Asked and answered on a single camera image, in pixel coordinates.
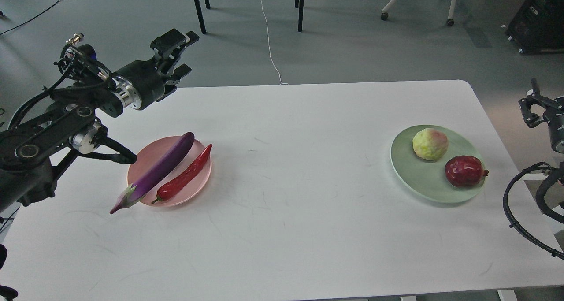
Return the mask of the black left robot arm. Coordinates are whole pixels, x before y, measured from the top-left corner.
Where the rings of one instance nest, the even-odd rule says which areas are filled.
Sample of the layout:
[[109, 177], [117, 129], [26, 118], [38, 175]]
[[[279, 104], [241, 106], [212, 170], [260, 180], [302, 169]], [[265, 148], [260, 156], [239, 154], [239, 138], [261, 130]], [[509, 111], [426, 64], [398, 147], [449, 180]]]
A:
[[137, 155], [108, 137], [96, 115], [117, 118], [125, 108], [146, 109], [177, 90], [191, 68], [177, 62], [199, 40], [171, 29], [150, 44], [154, 55], [116, 72], [97, 60], [92, 46], [68, 40], [55, 65], [62, 76], [25, 102], [1, 132], [1, 209], [55, 196], [59, 178], [80, 156], [133, 164]]

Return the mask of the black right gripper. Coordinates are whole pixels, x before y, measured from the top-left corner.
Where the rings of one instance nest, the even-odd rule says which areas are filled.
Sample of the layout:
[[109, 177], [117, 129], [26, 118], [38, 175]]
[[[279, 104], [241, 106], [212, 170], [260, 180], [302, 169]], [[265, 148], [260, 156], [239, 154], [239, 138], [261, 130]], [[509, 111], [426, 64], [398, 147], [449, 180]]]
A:
[[[532, 112], [533, 105], [544, 108], [544, 116]], [[528, 128], [537, 127], [545, 122], [548, 125], [549, 139], [553, 151], [564, 153], [564, 96], [555, 100], [545, 97], [540, 92], [540, 86], [536, 78], [531, 79], [531, 90], [525, 98], [519, 100], [520, 112], [524, 123]]]

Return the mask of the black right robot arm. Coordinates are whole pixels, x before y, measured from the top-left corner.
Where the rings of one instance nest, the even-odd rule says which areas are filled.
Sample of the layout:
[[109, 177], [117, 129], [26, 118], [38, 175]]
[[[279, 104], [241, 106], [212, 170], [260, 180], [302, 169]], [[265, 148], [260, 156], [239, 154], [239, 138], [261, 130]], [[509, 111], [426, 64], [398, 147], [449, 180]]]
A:
[[[541, 94], [536, 78], [531, 79], [531, 89], [527, 92], [525, 98], [519, 100], [519, 109], [523, 121], [528, 128], [537, 127], [541, 123], [546, 123], [548, 127], [549, 140], [551, 149], [558, 154], [564, 152], [564, 100], [563, 96], [558, 98], [548, 98]], [[564, 217], [562, 213], [554, 211], [550, 208], [545, 200], [549, 189], [555, 184], [563, 184], [564, 167], [561, 162], [558, 167], [553, 167], [547, 162], [538, 162], [520, 171], [512, 180], [502, 197], [502, 209], [509, 221], [509, 227], [516, 230], [522, 237], [530, 241], [530, 243], [550, 253], [552, 257], [563, 259], [564, 255], [561, 251], [550, 247], [543, 243], [534, 235], [530, 234], [520, 222], [516, 219], [509, 205], [509, 194], [513, 186], [525, 175], [532, 172], [541, 172], [545, 175], [540, 186], [534, 193], [534, 202], [540, 212], [552, 220], [563, 223]]]

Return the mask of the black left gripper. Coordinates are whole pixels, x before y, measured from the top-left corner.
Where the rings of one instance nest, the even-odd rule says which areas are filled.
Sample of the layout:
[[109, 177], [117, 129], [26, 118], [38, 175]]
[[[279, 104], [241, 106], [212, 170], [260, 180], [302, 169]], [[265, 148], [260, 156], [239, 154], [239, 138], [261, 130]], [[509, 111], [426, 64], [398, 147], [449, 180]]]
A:
[[136, 60], [119, 69], [111, 79], [114, 94], [122, 105], [143, 110], [160, 102], [177, 90], [179, 82], [192, 69], [186, 64], [174, 68], [185, 49], [200, 39], [193, 31], [182, 33], [171, 29], [150, 43], [153, 62]]

